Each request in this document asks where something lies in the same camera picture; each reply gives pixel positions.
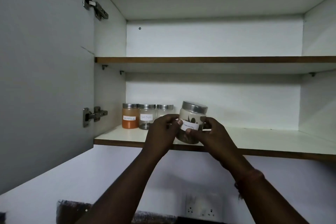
person's right arm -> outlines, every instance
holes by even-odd
[[[207,117],[204,128],[211,128],[211,131],[188,128],[186,133],[198,139],[239,183],[240,195],[256,224],[308,224],[263,175],[251,177],[255,173],[253,166],[239,153],[222,124]]]

white cabinet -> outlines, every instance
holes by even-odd
[[[94,143],[141,147],[123,102],[197,101],[243,154],[336,160],[336,0],[95,1],[107,20],[83,0],[3,2],[0,193]],[[83,128],[94,106],[108,115]]]

person's right hand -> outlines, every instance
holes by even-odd
[[[211,128],[211,131],[197,131],[188,128],[185,132],[187,136],[199,140],[205,149],[218,160],[224,168],[232,173],[235,179],[253,168],[243,155],[240,154],[237,146],[222,124],[214,118],[206,117],[204,129],[209,128]]]

metal lid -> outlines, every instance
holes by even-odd
[[[206,114],[208,107],[195,102],[183,101],[182,109],[190,112],[195,112],[198,114]]]
[[[173,110],[174,105],[157,105],[159,110]]]
[[[125,108],[125,109],[137,109],[137,108],[139,108],[139,104],[126,104],[126,103],[123,103],[123,108]]]
[[[156,105],[139,104],[140,109],[155,109]]]

person's left hand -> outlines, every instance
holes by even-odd
[[[182,120],[176,120],[178,117],[178,114],[166,114],[157,118],[150,125],[145,145],[142,149],[145,154],[160,160],[168,152],[178,130],[183,124]]]

